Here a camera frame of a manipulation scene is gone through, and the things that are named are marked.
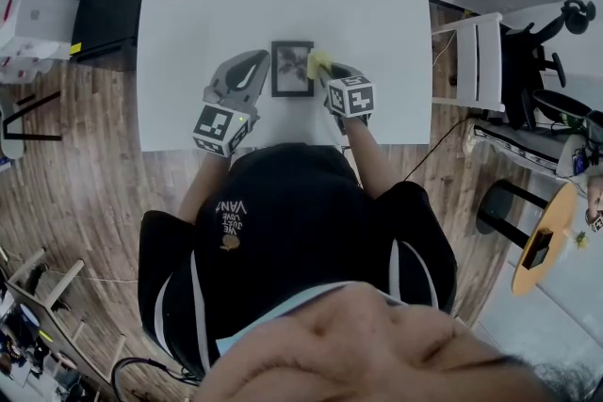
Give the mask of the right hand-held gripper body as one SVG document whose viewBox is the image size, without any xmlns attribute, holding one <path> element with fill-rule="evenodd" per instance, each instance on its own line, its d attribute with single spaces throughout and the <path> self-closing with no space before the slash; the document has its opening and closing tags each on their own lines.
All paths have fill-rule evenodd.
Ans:
<svg viewBox="0 0 603 402">
<path fill-rule="evenodd" d="M 346 128 L 344 119 L 359 119 L 364 125 L 375 108 L 373 84 L 364 76 L 332 79 L 326 84 L 325 106 L 335 119 L 342 135 Z"/>
</svg>

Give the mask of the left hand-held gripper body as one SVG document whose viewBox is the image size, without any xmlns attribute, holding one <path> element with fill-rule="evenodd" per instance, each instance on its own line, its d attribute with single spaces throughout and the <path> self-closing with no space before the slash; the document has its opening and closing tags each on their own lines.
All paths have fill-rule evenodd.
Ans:
<svg viewBox="0 0 603 402">
<path fill-rule="evenodd" d="M 230 157 L 259 119 L 257 100 L 258 95 L 220 97 L 216 91 L 205 92 L 203 109 L 192 132 L 197 147 Z"/>
</svg>

